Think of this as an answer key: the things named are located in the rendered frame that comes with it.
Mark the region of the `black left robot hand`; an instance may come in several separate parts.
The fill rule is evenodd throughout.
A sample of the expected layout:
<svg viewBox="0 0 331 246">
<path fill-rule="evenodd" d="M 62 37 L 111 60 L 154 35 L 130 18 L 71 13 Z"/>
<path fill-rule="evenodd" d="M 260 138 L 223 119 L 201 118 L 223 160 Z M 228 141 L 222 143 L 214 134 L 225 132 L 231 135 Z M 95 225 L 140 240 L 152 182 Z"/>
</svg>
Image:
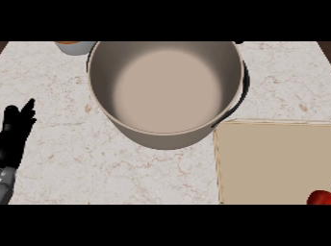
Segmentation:
<svg viewBox="0 0 331 246">
<path fill-rule="evenodd" d="M 36 100 L 30 99 L 22 109 L 15 105 L 5 109 L 0 132 L 0 170 L 6 167 L 19 168 L 25 142 L 37 121 L 34 105 Z"/>
</svg>

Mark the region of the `red tomato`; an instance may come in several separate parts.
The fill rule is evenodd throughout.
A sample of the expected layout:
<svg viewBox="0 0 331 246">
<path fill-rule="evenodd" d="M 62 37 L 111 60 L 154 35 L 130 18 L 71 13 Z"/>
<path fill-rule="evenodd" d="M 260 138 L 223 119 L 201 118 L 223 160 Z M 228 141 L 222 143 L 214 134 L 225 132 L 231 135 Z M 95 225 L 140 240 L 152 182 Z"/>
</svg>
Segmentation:
<svg viewBox="0 0 331 246">
<path fill-rule="evenodd" d="M 316 190 L 307 199 L 309 205 L 331 205 L 331 192 L 325 190 Z"/>
</svg>

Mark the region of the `beige tray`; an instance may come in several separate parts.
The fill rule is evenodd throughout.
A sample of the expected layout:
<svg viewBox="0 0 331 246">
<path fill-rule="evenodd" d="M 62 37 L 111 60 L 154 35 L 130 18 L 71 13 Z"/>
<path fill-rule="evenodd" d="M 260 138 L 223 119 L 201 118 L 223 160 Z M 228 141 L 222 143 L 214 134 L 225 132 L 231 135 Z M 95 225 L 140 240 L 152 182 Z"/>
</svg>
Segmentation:
<svg viewBox="0 0 331 246">
<path fill-rule="evenodd" d="M 222 123 L 214 131 L 225 205 L 303 205 L 331 192 L 331 123 Z"/>
</svg>

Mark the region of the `large grey pot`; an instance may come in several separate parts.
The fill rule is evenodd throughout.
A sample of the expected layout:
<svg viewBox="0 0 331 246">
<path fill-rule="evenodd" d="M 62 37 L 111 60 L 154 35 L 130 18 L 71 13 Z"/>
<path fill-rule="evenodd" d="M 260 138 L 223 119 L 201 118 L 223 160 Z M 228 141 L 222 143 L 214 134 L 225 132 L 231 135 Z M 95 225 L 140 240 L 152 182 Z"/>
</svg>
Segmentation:
<svg viewBox="0 0 331 246">
<path fill-rule="evenodd" d="M 174 150 L 237 111 L 250 75 L 231 41 L 101 41 L 87 61 L 95 100 L 126 137 Z"/>
</svg>

